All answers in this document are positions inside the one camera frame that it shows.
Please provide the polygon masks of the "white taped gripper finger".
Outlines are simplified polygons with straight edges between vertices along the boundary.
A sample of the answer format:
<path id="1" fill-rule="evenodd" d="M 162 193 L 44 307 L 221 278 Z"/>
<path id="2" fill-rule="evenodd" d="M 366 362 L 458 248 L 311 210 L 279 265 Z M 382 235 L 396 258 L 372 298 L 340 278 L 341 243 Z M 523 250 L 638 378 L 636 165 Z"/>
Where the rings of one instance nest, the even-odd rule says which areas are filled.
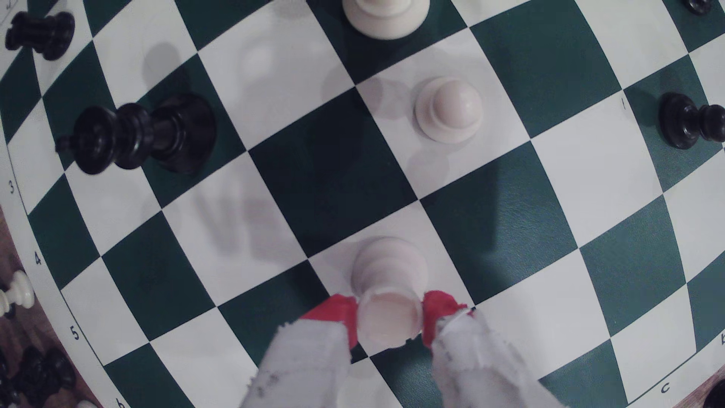
<path id="1" fill-rule="evenodd" d="M 332 295 L 281 325 L 241 407 L 336 407 L 358 345 L 358 302 Z"/>
<path id="2" fill-rule="evenodd" d="M 563 407 L 483 313 L 447 292 L 423 296 L 423 343 L 444 407 Z"/>

